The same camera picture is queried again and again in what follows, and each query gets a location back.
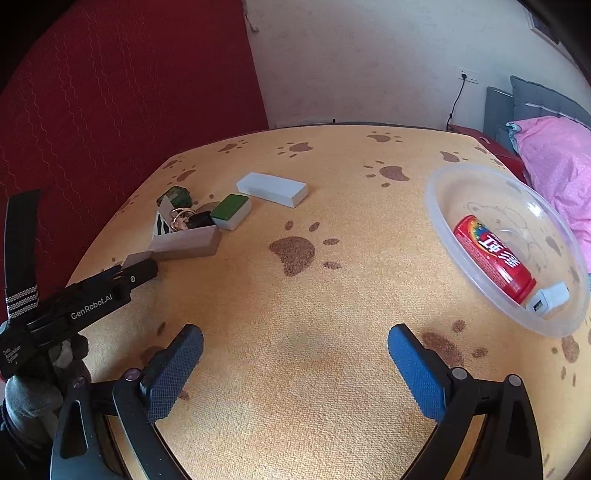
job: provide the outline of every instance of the white wall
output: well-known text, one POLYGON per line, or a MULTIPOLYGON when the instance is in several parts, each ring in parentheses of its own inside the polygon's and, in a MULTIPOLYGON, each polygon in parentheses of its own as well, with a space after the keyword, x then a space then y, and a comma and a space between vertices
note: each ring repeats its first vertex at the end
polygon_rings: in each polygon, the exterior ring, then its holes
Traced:
POLYGON ((591 88, 533 33, 517 0, 247 0, 251 49, 271 128, 378 121, 482 129, 487 86, 542 83, 591 112, 591 88))

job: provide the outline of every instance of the key ring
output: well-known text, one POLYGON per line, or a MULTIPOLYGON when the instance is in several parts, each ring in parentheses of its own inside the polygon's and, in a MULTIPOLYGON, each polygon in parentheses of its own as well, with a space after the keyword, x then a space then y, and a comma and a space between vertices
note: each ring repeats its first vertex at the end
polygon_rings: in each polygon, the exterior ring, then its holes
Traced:
POLYGON ((175 208, 172 210, 172 212, 170 212, 170 215, 174 217, 170 228, 172 228, 175 232, 180 232, 181 230, 188 230, 185 220, 195 215, 195 212, 190 208, 175 208))

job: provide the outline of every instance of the black strap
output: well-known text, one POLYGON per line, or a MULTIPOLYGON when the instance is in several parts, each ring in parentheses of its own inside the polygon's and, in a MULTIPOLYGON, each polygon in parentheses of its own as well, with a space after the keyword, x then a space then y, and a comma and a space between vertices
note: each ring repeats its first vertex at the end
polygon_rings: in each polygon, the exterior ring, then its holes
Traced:
POLYGON ((8 199, 4 228, 4 281, 10 320, 33 311, 38 304, 33 250, 37 240, 39 194, 39 190, 32 190, 8 199))

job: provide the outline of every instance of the electrical outlet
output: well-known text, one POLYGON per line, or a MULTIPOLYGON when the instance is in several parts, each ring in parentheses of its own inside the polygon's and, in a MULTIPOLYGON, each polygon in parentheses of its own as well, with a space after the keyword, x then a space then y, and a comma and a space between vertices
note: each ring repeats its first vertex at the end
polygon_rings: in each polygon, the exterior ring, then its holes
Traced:
POLYGON ((466 70, 466 69, 458 69, 457 70, 457 77, 460 80, 462 79, 462 73, 466 74, 466 81, 470 82, 470 83, 478 83, 478 74, 476 72, 473 72, 471 70, 466 70))

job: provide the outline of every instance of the gloved hand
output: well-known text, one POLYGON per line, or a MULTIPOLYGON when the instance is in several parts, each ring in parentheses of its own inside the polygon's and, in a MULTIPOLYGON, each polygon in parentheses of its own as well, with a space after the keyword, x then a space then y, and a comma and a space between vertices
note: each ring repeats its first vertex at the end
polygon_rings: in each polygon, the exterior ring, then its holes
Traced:
POLYGON ((49 350, 59 385, 18 374, 8 379, 2 409, 4 423, 8 425, 4 427, 23 446, 44 449, 51 445, 64 401, 61 391, 66 392, 71 381, 79 376, 91 382, 82 361, 86 355, 88 340, 77 334, 49 350))

